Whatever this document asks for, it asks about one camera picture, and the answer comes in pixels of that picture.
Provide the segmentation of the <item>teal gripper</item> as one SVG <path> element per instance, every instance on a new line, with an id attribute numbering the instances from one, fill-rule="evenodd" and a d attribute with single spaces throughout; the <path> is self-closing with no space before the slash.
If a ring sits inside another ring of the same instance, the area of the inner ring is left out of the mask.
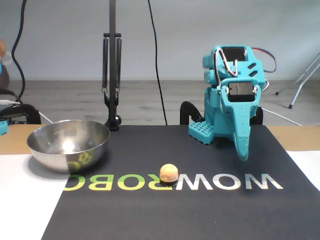
<path id="1" fill-rule="evenodd" d="M 250 155 L 252 129 L 259 124 L 262 86 L 254 77 L 225 78 L 220 84 L 220 102 L 233 112 L 233 140 L 241 161 Z"/>

